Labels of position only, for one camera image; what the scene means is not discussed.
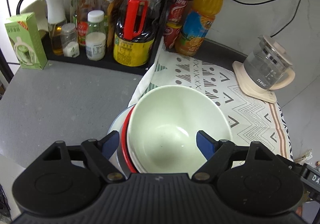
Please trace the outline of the red rimmed bowl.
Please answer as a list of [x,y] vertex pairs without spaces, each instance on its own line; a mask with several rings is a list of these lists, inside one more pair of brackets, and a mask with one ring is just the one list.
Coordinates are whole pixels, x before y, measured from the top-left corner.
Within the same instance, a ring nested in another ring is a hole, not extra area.
[[129,108],[129,111],[124,119],[123,125],[120,130],[120,145],[117,149],[118,163],[125,176],[129,176],[131,173],[139,173],[130,157],[127,145],[127,128],[134,107],[135,106],[131,106]]

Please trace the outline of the orange juice bottle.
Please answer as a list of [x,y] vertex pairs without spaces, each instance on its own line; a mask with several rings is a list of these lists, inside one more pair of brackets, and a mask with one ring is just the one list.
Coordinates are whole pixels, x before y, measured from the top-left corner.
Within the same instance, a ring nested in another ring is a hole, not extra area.
[[193,0],[192,7],[175,42],[177,53],[194,56],[202,45],[223,0]]

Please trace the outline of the red drink can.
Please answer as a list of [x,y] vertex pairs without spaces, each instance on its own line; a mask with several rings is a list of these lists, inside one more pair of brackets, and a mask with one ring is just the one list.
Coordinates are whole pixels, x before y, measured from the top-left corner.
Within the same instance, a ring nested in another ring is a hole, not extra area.
[[168,49],[172,49],[182,28],[181,24],[167,22],[163,33],[164,44]]
[[169,7],[167,21],[174,24],[180,23],[187,5],[188,0],[172,0],[172,3]]

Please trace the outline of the white-capped milk bottle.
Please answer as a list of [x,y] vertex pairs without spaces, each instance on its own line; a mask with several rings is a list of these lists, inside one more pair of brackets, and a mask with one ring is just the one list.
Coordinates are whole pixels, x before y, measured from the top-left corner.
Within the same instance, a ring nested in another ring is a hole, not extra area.
[[90,11],[87,15],[87,22],[86,55],[89,60],[98,61],[105,56],[106,50],[104,12],[102,10]]

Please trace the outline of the small glass spice jar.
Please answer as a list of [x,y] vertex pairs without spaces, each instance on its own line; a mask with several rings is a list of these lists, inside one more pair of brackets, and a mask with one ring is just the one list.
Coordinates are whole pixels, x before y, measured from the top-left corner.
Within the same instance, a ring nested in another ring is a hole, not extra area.
[[67,23],[61,27],[61,44],[63,55],[69,58],[76,58],[80,55],[78,32],[75,24]]

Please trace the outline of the yellow squeeze bottle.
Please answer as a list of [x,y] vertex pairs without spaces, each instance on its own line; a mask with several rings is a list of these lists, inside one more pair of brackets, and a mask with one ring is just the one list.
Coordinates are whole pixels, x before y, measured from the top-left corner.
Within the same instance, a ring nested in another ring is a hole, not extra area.
[[115,28],[122,2],[123,0],[103,0],[101,4],[101,9],[105,13],[106,50],[109,56],[113,52]]

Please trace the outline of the oil bottle with white top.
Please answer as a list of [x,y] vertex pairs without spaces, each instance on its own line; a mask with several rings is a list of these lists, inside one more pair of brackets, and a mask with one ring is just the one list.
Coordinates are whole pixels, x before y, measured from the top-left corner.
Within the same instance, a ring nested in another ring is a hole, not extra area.
[[57,56],[63,55],[61,43],[62,26],[66,24],[66,15],[63,0],[46,0],[48,32],[53,53]]

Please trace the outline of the pale green ceramic bowl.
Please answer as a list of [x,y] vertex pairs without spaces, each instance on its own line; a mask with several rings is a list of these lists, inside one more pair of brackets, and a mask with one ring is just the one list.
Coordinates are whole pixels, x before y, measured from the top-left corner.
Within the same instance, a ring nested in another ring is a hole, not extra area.
[[200,130],[216,140],[234,139],[226,117],[206,95],[186,86],[157,87],[132,110],[127,149],[140,173],[192,176],[207,161],[196,144]]

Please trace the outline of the green cardboard box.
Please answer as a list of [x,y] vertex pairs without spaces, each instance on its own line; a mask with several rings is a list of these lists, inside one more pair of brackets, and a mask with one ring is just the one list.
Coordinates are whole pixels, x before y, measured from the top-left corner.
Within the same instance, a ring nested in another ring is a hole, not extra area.
[[15,15],[6,19],[5,28],[22,68],[44,69],[47,57],[43,49],[34,13]]

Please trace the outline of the glass kettle with cream lid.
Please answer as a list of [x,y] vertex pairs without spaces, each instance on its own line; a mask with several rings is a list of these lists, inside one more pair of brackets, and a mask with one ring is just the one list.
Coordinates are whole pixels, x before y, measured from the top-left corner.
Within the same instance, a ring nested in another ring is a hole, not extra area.
[[286,49],[269,36],[263,35],[259,39],[259,45],[243,63],[247,74],[265,90],[281,89],[291,84],[296,74]]

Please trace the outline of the cream kettle base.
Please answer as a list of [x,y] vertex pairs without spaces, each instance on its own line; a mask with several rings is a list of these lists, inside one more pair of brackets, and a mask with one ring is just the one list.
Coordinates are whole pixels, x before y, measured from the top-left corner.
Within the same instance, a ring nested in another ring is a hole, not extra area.
[[260,88],[247,74],[242,63],[234,61],[232,67],[236,80],[244,94],[271,104],[276,103],[277,98],[274,92]]

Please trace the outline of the black shelf rack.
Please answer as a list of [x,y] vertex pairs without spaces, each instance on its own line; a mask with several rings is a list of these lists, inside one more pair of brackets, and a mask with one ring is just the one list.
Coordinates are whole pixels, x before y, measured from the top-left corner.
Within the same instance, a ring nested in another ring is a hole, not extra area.
[[[18,2],[17,9],[16,9],[16,12],[18,14],[20,13],[20,7],[22,2],[23,0],[19,0]],[[152,66],[152,64],[156,59],[157,50],[159,48],[159,45],[161,44],[161,39],[163,38],[164,28],[167,22],[167,16],[169,13],[168,11],[169,3],[170,3],[170,0],[161,0],[158,27],[156,29],[156,37],[150,50],[148,62],[145,65],[141,65],[139,67],[127,67],[117,63],[114,60],[112,54],[108,54],[100,61],[90,61],[88,58],[85,57],[85,54],[80,54],[80,56],[78,56],[77,58],[67,58],[64,56],[57,56],[52,51],[52,46],[50,43],[50,38],[48,33],[44,35],[44,39],[42,40],[42,44],[43,44],[46,56],[49,60],[54,60],[54,61],[75,63],[79,65],[100,67],[100,68],[111,69],[115,71],[127,72],[127,73],[132,73],[137,75],[144,75],[146,71],[150,69],[150,67]]]

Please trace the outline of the large soy sauce bottle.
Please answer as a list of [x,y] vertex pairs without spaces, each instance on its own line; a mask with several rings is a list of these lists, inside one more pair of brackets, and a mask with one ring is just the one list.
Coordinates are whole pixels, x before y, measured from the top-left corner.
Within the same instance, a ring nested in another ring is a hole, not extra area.
[[114,34],[113,58],[128,67],[147,63],[158,26],[161,0],[123,0]]

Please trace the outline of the patterned table cloth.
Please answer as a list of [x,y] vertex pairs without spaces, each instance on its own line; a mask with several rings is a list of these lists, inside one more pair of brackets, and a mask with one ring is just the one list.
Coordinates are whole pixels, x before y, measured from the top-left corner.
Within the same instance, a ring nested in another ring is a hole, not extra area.
[[137,85],[129,106],[164,85],[191,87],[210,98],[228,119],[237,145],[260,141],[274,154],[293,160],[289,130],[279,104],[244,94],[233,71],[215,61],[168,52],[161,42],[155,62]]

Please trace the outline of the white plate with Sweet print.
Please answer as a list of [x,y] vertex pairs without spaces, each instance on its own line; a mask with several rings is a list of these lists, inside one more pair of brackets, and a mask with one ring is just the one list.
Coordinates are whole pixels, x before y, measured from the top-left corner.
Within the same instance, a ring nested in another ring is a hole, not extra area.
[[[119,115],[115,118],[115,120],[112,122],[110,128],[108,129],[108,132],[107,132],[108,134],[115,130],[115,131],[117,131],[119,133],[119,135],[121,135],[121,130],[122,130],[125,118],[127,117],[127,115],[129,114],[129,112],[131,111],[131,109],[133,107],[134,107],[134,105],[126,108],[121,113],[119,113]],[[121,151],[120,145],[121,145],[121,142],[119,140],[119,144],[118,144],[118,147],[117,147],[116,151],[114,152],[114,154],[109,159],[109,161],[119,169],[121,168],[121,164],[120,164],[119,159],[118,159],[118,151]]]

